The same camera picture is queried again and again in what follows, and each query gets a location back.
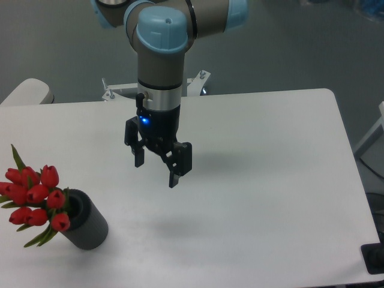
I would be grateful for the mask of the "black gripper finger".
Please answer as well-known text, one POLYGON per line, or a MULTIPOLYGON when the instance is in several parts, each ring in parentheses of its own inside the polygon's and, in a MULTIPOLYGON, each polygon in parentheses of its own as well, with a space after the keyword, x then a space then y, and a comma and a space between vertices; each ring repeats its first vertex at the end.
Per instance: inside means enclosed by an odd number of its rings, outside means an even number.
POLYGON ((169 187, 173 188, 192 169, 192 144, 175 141, 168 151, 160 152, 160 157, 170 171, 169 187))
POLYGON ((139 140, 139 120, 133 117, 125 123, 124 143, 131 147, 134 155, 134 166, 140 167, 145 161, 144 141, 139 140))

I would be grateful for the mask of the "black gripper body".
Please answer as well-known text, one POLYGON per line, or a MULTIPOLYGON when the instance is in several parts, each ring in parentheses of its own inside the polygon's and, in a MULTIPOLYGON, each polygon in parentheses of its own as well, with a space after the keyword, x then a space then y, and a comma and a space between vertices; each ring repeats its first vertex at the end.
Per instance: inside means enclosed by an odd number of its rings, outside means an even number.
POLYGON ((142 104, 137 105, 138 131, 142 137, 136 149, 137 162, 144 162, 144 146, 159 155, 163 162, 174 160, 180 108, 179 105, 172 110, 157 111, 146 109, 142 104))

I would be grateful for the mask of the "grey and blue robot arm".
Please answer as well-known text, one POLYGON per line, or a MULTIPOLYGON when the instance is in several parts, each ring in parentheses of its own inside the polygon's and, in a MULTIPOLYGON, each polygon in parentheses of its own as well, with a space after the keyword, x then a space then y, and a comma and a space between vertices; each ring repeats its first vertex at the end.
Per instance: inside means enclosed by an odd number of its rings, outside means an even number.
POLYGON ((181 143, 179 127, 185 54, 202 37, 242 26, 247 1, 92 1, 103 26, 123 27, 137 53, 136 115, 125 124, 124 142, 134 164, 145 151, 169 169, 169 185, 192 168, 192 145, 181 143))

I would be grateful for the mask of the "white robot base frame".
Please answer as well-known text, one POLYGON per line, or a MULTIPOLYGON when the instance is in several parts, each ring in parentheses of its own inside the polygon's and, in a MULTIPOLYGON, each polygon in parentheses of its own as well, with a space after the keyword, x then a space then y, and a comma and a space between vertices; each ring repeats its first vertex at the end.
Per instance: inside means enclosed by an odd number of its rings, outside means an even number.
MULTIPOLYGON (((206 95, 206 83, 211 73, 206 70, 200 70, 192 78, 187 79, 187 90, 182 93, 183 97, 206 95)), ((134 99, 137 94, 137 83, 125 83, 117 85, 108 85, 105 78, 102 78, 104 86, 103 101, 118 101, 125 99, 134 99)))

